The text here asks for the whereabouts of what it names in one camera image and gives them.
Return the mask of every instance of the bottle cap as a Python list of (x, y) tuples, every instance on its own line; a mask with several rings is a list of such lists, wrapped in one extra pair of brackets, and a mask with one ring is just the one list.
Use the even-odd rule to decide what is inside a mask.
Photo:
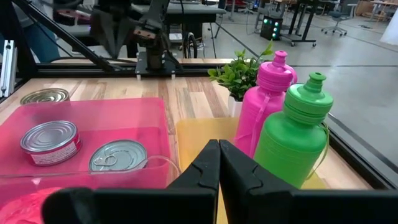
[(314, 72), (306, 84), (292, 85), (286, 93), (284, 113), (306, 124), (320, 124), (333, 105), (333, 97), (322, 90), (326, 76)]
[(286, 91), (292, 83), (294, 70), (286, 65), (287, 53), (278, 50), (274, 60), (260, 65), (257, 74), (257, 84), (270, 91)]

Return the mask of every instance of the tin can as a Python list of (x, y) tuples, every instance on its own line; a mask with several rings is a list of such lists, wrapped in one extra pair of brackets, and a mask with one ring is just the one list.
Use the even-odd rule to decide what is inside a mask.
[(69, 101), (69, 92), (61, 88), (47, 88), (29, 93), (21, 99), (21, 104), (40, 102), (64, 102)]
[(91, 171), (142, 169), (147, 159), (145, 147), (133, 140), (117, 140), (101, 146), (90, 159)]
[(61, 88), (35, 91), (23, 97), (21, 104), (25, 105), (27, 114), (30, 115), (35, 124), (68, 120), (70, 116), (69, 93)]
[(73, 123), (50, 121), (26, 132), (21, 148), (31, 164), (51, 166), (74, 156), (81, 149), (81, 141)]

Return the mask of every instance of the can label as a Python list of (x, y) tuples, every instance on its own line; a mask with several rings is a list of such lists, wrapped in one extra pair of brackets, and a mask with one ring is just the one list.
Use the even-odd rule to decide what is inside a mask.
[(54, 152), (46, 154), (31, 154), (31, 156), (34, 163), (37, 165), (55, 164), (68, 159), (71, 155), (76, 153), (77, 150), (76, 144), (72, 141), (69, 145)]

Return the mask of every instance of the plastic bin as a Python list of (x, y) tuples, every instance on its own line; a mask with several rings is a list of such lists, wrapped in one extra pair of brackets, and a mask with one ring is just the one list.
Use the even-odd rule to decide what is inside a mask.
[[(23, 156), (20, 140), (30, 128), (48, 121), (73, 122), (83, 143), (69, 160), (54, 166), (37, 167)], [(34, 103), (20, 106), (0, 126), (0, 190), (22, 194), (47, 187), (130, 187), (162, 189), (169, 184), (170, 163), (153, 159), (142, 170), (108, 174), (97, 184), (99, 174), (90, 175), (89, 161), (103, 144), (119, 139), (140, 142), (147, 157), (170, 158), (164, 102), (159, 98)], [(39, 178), (39, 186), (34, 180)], [(0, 203), (6, 198), (0, 197)]]

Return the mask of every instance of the pink cloth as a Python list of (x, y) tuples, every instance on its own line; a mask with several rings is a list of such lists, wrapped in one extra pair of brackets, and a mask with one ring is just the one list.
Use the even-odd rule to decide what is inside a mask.
[(41, 208), (44, 200), (60, 188), (53, 187), (23, 195), (0, 209), (0, 224), (44, 224)]

